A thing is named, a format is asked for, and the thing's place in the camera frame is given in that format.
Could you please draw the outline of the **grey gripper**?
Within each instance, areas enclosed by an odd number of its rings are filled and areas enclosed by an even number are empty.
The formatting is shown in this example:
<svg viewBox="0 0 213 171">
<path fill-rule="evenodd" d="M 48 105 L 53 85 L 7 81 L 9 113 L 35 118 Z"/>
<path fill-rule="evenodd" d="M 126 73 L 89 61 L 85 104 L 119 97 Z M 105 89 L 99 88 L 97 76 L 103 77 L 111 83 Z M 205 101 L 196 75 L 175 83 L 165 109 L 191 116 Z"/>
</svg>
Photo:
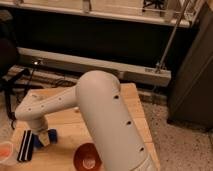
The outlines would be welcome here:
<svg viewBox="0 0 213 171">
<path fill-rule="evenodd" d="M 48 123 L 45 119 L 36 120 L 33 126 L 34 147 L 37 149 L 43 146 L 48 146 L 51 143 L 57 142 L 57 131 L 50 129 L 48 131 Z"/>
</svg>

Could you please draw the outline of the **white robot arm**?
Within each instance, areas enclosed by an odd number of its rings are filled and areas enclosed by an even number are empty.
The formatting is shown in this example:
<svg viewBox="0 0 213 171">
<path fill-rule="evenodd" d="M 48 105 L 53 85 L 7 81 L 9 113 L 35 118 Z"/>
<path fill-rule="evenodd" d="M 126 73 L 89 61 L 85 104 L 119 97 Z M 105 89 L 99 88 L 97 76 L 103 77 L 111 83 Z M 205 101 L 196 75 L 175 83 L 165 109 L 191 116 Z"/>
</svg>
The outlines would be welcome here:
<svg viewBox="0 0 213 171">
<path fill-rule="evenodd" d="M 105 171 L 157 171 L 111 73 L 86 72 L 75 86 L 45 99 L 28 94 L 15 117 L 38 134 L 47 129 L 47 114 L 73 107 L 80 110 Z"/>
</svg>

